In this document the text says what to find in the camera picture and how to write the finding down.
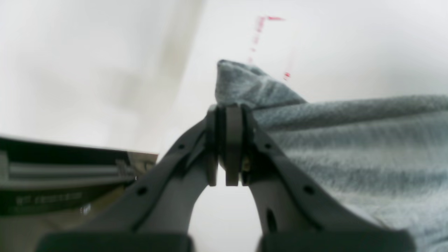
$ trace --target screw hole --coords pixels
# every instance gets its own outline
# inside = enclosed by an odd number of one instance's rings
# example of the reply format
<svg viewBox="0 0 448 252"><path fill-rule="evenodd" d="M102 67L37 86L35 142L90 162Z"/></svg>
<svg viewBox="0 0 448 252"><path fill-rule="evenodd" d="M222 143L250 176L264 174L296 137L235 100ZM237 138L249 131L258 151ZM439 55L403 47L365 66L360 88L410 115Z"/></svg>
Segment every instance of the screw hole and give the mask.
<svg viewBox="0 0 448 252"><path fill-rule="evenodd" d="M143 195L145 194L147 191L146 187L141 187L138 191L137 191L137 195Z"/></svg>
<svg viewBox="0 0 448 252"><path fill-rule="evenodd" d="M276 222L276 218L274 217L274 213L272 212L272 210L267 209L266 219L267 219L267 227L269 228L269 231L271 233L277 232L277 222Z"/></svg>
<svg viewBox="0 0 448 252"><path fill-rule="evenodd" d="M314 189L313 189L312 187L310 187L310 186L304 186L304 187L303 187L303 190L304 190L307 194L309 194L309 195L313 195L313 194L314 194Z"/></svg>

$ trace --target white background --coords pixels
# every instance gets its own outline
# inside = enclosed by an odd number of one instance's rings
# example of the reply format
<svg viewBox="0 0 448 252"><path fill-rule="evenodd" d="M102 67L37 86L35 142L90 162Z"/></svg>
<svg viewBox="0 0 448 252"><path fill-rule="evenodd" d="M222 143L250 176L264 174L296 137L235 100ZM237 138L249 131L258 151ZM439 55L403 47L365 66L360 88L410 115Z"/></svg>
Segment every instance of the white background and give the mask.
<svg viewBox="0 0 448 252"><path fill-rule="evenodd" d="M445 0L186 2L0 1L0 133L163 154L215 103L216 62L247 62L259 16L285 21L255 63L289 66L310 102L448 93ZM254 251L250 192L222 180L190 234L200 252Z"/></svg>

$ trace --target folded cloth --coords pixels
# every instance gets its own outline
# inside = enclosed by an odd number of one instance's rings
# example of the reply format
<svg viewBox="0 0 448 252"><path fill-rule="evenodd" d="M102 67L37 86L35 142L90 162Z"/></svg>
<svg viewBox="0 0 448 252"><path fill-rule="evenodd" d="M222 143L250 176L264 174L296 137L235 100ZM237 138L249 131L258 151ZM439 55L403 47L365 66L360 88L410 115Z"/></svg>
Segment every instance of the folded cloth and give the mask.
<svg viewBox="0 0 448 252"><path fill-rule="evenodd" d="M218 63L219 104L246 104L285 155L344 205L448 251L448 97L307 103L255 66Z"/></svg>

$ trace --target gray towel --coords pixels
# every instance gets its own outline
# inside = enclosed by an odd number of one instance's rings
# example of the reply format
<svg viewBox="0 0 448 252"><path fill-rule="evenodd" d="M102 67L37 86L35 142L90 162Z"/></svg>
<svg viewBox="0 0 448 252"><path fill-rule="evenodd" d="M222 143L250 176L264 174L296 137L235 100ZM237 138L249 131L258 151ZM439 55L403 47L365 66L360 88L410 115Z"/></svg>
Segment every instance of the gray towel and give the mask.
<svg viewBox="0 0 448 252"><path fill-rule="evenodd" d="M219 104L247 104L291 161L344 205L448 251L448 97L307 103L255 66L218 63Z"/></svg>

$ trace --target red marking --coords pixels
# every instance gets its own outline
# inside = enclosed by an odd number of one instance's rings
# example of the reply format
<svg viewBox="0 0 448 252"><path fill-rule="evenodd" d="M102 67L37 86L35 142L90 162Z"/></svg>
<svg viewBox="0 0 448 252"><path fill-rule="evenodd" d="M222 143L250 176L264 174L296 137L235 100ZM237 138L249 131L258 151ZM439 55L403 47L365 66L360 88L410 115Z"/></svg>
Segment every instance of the red marking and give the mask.
<svg viewBox="0 0 448 252"><path fill-rule="evenodd" d="M267 18L268 20L278 20L278 21L284 20L284 18L281 17L267 17Z"/></svg>
<svg viewBox="0 0 448 252"><path fill-rule="evenodd" d="M284 73L283 80L287 81L287 80L289 80L289 78L291 78L291 74L288 73L288 72L285 72L285 73Z"/></svg>
<svg viewBox="0 0 448 252"><path fill-rule="evenodd" d="M258 22L257 32L261 32L261 30L263 30L264 19L265 19L265 17L260 17L260 20Z"/></svg>

